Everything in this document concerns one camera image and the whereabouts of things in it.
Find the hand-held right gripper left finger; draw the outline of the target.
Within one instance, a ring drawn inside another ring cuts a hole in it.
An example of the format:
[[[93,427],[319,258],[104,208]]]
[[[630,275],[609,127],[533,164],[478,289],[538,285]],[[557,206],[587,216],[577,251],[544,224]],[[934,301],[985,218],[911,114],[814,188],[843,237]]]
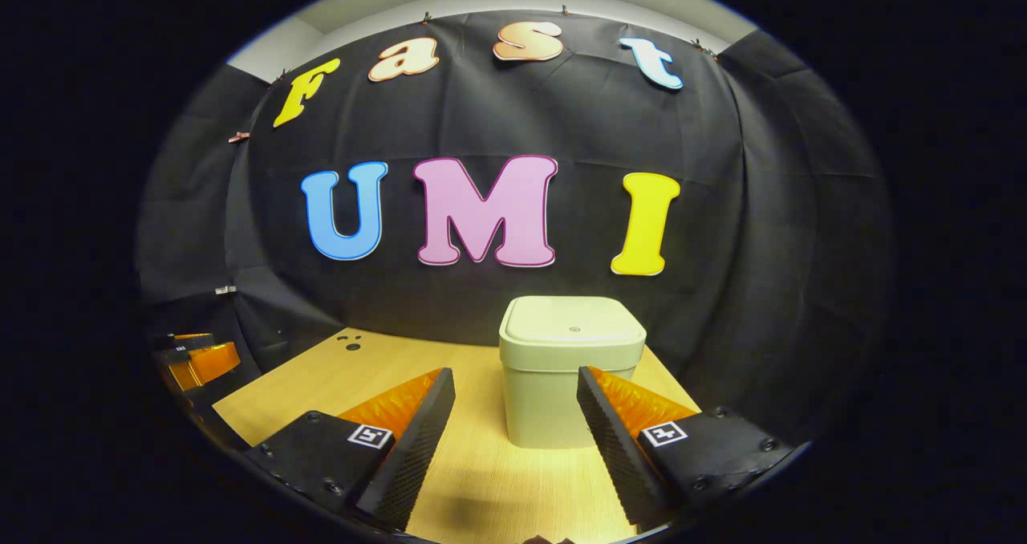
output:
[[[330,514],[403,532],[455,398],[452,370],[432,370],[341,415],[309,410],[245,457]]]

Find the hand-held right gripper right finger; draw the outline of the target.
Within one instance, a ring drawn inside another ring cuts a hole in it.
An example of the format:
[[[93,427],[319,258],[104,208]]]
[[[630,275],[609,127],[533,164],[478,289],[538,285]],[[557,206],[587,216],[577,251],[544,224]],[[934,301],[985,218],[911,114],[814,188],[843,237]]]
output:
[[[731,409],[696,412],[583,366],[577,401],[627,521],[697,521],[769,481],[803,452]]]

